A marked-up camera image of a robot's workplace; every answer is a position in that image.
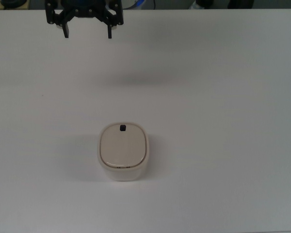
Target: black robotic claw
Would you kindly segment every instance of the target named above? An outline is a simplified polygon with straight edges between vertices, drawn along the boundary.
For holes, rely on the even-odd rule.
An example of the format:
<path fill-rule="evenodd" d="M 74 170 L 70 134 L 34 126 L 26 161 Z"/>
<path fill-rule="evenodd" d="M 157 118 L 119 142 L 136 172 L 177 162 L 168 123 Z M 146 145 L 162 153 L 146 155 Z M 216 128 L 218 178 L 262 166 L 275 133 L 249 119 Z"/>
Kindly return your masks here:
<path fill-rule="evenodd" d="M 105 0 L 61 0 L 63 11 L 55 13 L 58 6 L 56 0 L 45 0 L 45 12 L 49 24 L 56 24 L 62 27 L 66 38 L 69 37 L 67 22 L 73 17 L 97 18 L 108 26 L 108 37 L 112 38 L 112 27 L 124 24 L 123 8 L 121 0 L 110 0 L 109 8 L 115 11 L 115 15 L 106 8 Z"/>

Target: white container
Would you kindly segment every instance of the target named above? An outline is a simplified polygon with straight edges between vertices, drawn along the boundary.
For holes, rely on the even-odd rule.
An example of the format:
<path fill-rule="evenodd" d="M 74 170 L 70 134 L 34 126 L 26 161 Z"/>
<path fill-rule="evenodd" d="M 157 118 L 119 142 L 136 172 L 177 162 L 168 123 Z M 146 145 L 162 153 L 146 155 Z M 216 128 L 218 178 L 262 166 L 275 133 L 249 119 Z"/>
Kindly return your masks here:
<path fill-rule="evenodd" d="M 116 181 L 137 179 L 149 159 L 146 131 L 135 123 L 114 123 L 99 136 L 98 160 L 107 175 Z"/>

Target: background object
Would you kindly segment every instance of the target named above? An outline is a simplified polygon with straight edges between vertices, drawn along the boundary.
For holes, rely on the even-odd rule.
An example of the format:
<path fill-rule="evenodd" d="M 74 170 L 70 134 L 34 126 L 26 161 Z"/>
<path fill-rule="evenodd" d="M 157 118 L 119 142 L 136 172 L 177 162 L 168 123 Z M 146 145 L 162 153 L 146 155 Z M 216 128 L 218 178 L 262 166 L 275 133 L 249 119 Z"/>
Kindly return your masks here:
<path fill-rule="evenodd" d="M 28 10 L 29 5 L 30 5 L 30 0 L 27 0 L 22 6 L 16 8 L 15 10 Z M 0 3 L 0 10 L 3 10 L 3 9 L 4 9 L 4 6 Z"/>

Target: white tabletop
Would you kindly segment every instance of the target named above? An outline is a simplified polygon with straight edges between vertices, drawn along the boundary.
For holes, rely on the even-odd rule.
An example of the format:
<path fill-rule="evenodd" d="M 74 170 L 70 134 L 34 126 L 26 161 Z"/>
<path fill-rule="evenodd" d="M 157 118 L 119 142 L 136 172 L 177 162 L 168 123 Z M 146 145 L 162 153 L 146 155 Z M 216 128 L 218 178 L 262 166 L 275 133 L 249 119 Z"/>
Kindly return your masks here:
<path fill-rule="evenodd" d="M 0 233 L 291 230 L 291 10 L 0 11 Z M 97 160 L 109 123 L 149 134 L 147 173 Z"/>

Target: beige lid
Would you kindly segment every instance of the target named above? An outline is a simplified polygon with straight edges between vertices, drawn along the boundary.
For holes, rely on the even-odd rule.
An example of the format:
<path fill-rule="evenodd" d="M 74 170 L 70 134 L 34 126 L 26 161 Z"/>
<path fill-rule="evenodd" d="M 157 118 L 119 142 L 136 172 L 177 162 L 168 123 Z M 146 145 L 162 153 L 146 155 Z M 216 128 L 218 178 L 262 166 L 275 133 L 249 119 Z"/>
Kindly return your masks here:
<path fill-rule="evenodd" d="M 133 167 L 146 156 L 146 136 L 133 123 L 117 123 L 106 128 L 100 140 L 102 161 L 111 167 Z"/>

